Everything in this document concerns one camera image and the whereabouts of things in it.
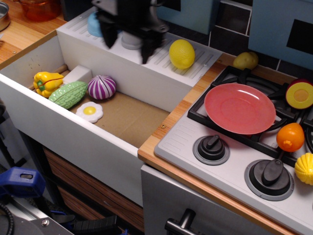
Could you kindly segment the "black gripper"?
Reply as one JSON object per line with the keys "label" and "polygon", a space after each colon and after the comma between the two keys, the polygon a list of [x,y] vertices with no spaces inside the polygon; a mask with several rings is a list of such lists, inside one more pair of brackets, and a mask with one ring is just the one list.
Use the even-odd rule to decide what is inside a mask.
{"label": "black gripper", "polygon": [[168,26],[157,16],[163,0],[93,0],[91,3],[98,8],[97,18],[108,48],[115,44],[119,30],[140,36],[142,64],[146,64],[163,45]]}

